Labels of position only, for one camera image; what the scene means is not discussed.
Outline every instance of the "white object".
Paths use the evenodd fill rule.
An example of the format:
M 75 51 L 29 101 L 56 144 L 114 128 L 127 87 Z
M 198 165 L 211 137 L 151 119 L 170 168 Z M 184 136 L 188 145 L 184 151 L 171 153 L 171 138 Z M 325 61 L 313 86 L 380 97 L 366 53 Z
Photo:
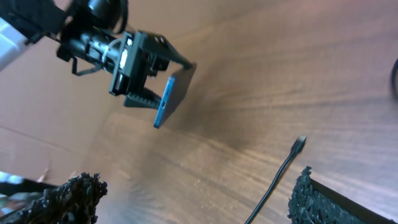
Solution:
M 0 17 L 0 71 L 25 52 L 26 37 Z

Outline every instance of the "blue edge of phone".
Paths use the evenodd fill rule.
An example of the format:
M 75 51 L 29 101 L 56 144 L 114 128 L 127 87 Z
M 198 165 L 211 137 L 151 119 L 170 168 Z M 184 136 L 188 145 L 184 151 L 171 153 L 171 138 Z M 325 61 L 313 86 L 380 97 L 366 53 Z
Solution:
M 157 110 L 155 128 L 160 128 L 184 99 L 196 69 L 197 65 L 193 63 L 190 69 L 182 68 L 169 77 Z

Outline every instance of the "smartphone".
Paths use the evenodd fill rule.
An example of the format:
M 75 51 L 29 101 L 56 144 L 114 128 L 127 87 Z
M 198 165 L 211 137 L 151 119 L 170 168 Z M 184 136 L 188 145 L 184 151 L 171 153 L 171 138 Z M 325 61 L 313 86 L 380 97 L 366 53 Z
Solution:
M 184 99 L 196 69 L 197 65 L 194 63 L 190 69 L 182 68 L 169 77 L 157 110 L 155 128 L 160 128 Z

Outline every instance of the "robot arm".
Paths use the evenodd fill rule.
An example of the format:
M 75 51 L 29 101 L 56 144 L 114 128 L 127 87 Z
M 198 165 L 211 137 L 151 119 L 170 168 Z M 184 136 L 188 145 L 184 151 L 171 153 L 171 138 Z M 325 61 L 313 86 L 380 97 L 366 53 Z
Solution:
M 49 37 L 60 43 L 58 58 L 72 59 L 72 74 L 81 76 L 101 69 L 111 73 L 109 93 L 125 95 L 127 107 L 158 110 L 154 126 L 159 128 L 185 97 L 196 64 L 180 55 L 162 35 L 125 32 L 127 1 L 73 0 L 63 11 L 52 0 L 1 0 L 0 70 L 30 44 Z M 117 39 L 112 30 L 120 18 L 117 34 L 124 37 Z M 78 72 L 78 58 L 94 67 Z M 181 64 L 182 69 L 169 78 L 160 97 L 144 85 L 147 77 L 166 71 L 170 61 Z

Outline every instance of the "wooden tabletop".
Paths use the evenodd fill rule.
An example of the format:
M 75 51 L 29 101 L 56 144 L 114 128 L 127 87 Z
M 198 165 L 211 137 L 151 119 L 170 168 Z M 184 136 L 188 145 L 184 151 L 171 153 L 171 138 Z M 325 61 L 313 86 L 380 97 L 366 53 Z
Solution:
M 174 24 L 151 15 L 198 63 L 183 103 L 160 129 L 155 110 L 115 108 L 82 166 L 109 184 L 99 223 L 244 223 L 302 134 L 307 145 L 255 223 L 290 222 L 287 202 L 306 166 L 397 221 L 398 102 L 389 76 L 398 2 L 220 1 L 206 13 L 228 15 L 176 30 L 206 9 L 189 2 L 197 5 L 170 11 Z M 147 86 L 162 94 L 176 69 Z

